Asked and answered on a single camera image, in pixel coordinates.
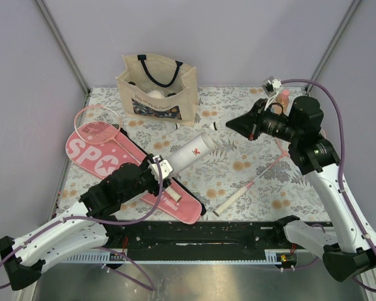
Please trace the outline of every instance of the gray wall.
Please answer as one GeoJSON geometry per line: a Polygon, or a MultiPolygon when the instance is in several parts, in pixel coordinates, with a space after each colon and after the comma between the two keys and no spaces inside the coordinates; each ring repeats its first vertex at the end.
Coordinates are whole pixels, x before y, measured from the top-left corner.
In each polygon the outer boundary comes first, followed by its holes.
{"type": "MultiPolygon", "coordinates": [[[[83,93],[32,0],[0,0],[0,238],[45,223],[83,93]]],[[[0,273],[0,284],[7,283],[0,273]]],[[[0,301],[11,300],[10,288],[0,301]]]]}
{"type": "MultiPolygon", "coordinates": [[[[361,5],[319,82],[333,94],[342,111],[345,175],[376,230],[376,0],[361,5]]],[[[323,126],[339,151],[334,109],[317,88],[312,94],[322,103],[323,126]]]]}
{"type": "Polygon", "coordinates": [[[115,86],[122,55],[198,67],[202,86],[309,78],[351,0],[46,0],[91,87],[115,86]]]}

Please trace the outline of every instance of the black bag handle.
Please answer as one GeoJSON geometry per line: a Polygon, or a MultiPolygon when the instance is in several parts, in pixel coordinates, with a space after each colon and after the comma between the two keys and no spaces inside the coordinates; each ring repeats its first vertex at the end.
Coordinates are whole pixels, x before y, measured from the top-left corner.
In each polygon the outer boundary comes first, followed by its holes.
{"type": "Polygon", "coordinates": [[[149,79],[154,82],[156,85],[162,87],[162,88],[169,88],[174,82],[175,82],[175,79],[177,78],[177,75],[178,75],[178,72],[180,71],[180,66],[182,64],[184,64],[183,62],[181,61],[175,61],[175,63],[177,64],[177,68],[175,69],[175,72],[174,72],[174,76],[173,76],[173,79],[171,79],[171,82],[169,82],[168,84],[163,84],[163,83],[159,83],[157,80],[155,80],[153,78],[152,75],[150,75],[149,71],[148,71],[148,68],[146,67],[146,64],[145,64],[145,60],[146,60],[146,55],[138,55],[138,60],[140,60],[141,64],[142,64],[142,67],[144,68],[145,70],[145,73],[146,75],[149,77],[149,79]]]}

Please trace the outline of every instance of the white stick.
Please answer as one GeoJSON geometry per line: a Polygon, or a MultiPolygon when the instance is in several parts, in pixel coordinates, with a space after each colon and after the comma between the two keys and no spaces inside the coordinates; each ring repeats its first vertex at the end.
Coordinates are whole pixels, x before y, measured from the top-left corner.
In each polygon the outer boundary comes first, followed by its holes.
{"type": "Polygon", "coordinates": [[[227,201],[222,203],[216,210],[214,210],[213,213],[216,216],[220,216],[223,212],[225,212],[225,210],[228,207],[230,207],[235,201],[237,201],[241,196],[243,196],[257,179],[263,176],[264,173],[268,171],[269,169],[271,169],[277,162],[278,162],[278,159],[275,160],[272,164],[270,164],[268,168],[266,168],[260,175],[255,177],[251,182],[249,182],[244,187],[240,188],[236,193],[234,193],[230,198],[228,198],[227,201]]]}
{"type": "Polygon", "coordinates": [[[165,192],[169,194],[169,196],[176,201],[177,203],[181,200],[182,196],[180,196],[177,191],[171,188],[171,186],[164,189],[165,192]]]}

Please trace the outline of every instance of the floral patterned surface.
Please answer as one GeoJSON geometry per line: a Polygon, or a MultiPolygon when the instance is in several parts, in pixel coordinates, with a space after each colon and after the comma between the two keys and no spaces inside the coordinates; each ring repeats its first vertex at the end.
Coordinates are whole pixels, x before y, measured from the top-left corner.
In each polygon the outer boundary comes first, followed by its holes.
{"type": "MultiPolygon", "coordinates": [[[[299,88],[290,90],[290,102],[302,93],[299,88]]],[[[148,153],[167,157],[201,132],[207,132],[213,138],[217,149],[178,177],[205,204],[207,213],[201,220],[274,221],[291,214],[303,220],[330,220],[316,191],[288,157],[286,142],[278,142],[266,135],[250,142],[228,129],[210,130],[209,126],[226,114],[233,112],[238,116],[247,112],[260,97],[265,97],[261,88],[200,88],[195,126],[182,126],[172,132],[166,122],[127,117],[116,88],[93,89],[90,105],[101,104],[120,114],[122,126],[130,138],[148,153]],[[220,217],[212,213],[277,158],[279,161],[220,217]]],[[[95,176],[72,163],[58,212],[69,208],[80,194],[98,182],[95,176]]],[[[119,219],[136,219],[148,210],[150,206],[143,201],[127,202],[115,215],[119,219]]],[[[148,220],[174,219],[157,210],[148,220]]]]}

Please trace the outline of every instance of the beige tote bag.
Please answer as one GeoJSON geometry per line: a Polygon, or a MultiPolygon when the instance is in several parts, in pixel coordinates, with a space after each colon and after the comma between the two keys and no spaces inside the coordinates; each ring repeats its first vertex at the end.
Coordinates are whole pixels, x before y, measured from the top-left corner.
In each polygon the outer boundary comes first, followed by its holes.
{"type": "Polygon", "coordinates": [[[117,77],[128,115],[194,125],[198,107],[196,68],[160,55],[123,57],[127,69],[117,77]],[[157,90],[165,98],[146,93],[157,90]]]}

